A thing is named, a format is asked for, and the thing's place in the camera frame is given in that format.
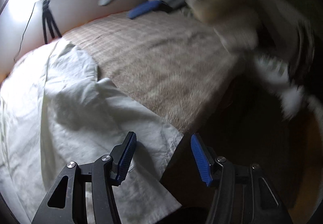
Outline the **green white patterned pillow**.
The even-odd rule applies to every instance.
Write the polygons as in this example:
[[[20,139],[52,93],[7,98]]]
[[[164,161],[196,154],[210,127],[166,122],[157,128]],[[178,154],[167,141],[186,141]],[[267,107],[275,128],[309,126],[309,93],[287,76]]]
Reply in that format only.
[[[257,54],[252,58],[252,66],[265,88],[278,97],[285,119],[295,117],[302,107],[308,106],[322,123],[322,104],[315,97],[306,94],[302,86],[289,81],[286,62],[276,57]]]

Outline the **white shirt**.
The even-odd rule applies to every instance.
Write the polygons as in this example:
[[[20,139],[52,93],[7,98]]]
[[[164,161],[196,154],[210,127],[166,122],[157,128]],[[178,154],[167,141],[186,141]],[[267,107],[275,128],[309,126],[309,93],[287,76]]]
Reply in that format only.
[[[135,132],[114,195],[122,223],[156,223],[180,208],[160,183],[182,134],[126,95],[80,47],[60,39],[20,58],[1,86],[1,194],[30,223],[63,167],[95,161]]]

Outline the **beige checked bed blanket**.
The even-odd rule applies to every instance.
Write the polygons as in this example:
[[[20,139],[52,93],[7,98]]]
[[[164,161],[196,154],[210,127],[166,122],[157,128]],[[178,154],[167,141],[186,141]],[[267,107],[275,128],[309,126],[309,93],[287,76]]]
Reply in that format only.
[[[208,119],[244,69],[213,28],[180,14],[112,14],[64,38],[92,56],[102,77],[184,134]]]

